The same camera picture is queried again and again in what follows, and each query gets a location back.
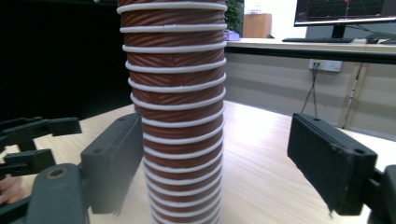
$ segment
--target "cabinet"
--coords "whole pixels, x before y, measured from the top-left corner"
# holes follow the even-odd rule
[[[244,38],[265,38],[271,34],[272,15],[245,14],[244,15]]]

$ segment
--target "desk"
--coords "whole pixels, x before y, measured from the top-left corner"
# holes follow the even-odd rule
[[[278,39],[241,38],[229,41],[225,52],[343,62],[396,64],[396,46],[351,44],[284,43]]]
[[[287,156],[291,117],[254,107],[225,102],[222,223],[366,223],[360,217],[329,216],[326,204]],[[84,119],[82,134],[51,137],[35,142],[50,147],[58,163],[79,162],[79,152],[113,120],[131,113],[132,105]],[[347,134],[379,155],[378,168],[396,163],[396,143],[358,133]],[[29,190],[32,176],[26,176]],[[151,223],[143,168],[134,177],[119,217],[91,215],[98,223]]]

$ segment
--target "white wall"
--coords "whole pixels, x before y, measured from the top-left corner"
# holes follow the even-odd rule
[[[271,13],[271,35],[275,38],[305,37],[306,27],[293,27],[296,5],[297,0],[245,0],[245,13],[252,7]]]

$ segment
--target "office background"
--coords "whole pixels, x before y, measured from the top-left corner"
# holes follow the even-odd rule
[[[331,27],[294,28],[296,1],[245,1],[273,13],[280,39],[330,33]],[[395,24],[367,25],[395,32]],[[85,119],[131,103],[116,6],[66,1],[6,0],[0,3],[0,120],[16,117]],[[346,29],[347,36],[365,33]],[[227,54],[226,99],[290,115],[299,112],[311,86],[308,60]],[[395,65],[366,64],[350,130],[395,140]],[[358,63],[340,73],[320,72],[318,115],[337,124]],[[306,112],[313,112],[312,101]]]

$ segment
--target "cable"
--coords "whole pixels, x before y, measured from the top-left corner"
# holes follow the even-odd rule
[[[305,111],[306,104],[308,103],[309,96],[312,93],[312,96],[314,98],[315,117],[318,117],[317,96],[316,96],[316,93],[315,93],[315,83],[316,83],[316,80],[317,80],[317,73],[318,73],[319,66],[320,66],[320,63],[314,63],[314,66],[312,68],[312,86],[311,86],[311,89],[309,90],[308,94],[306,95],[304,106],[303,106],[303,109],[301,110],[301,113],[303,113]]]

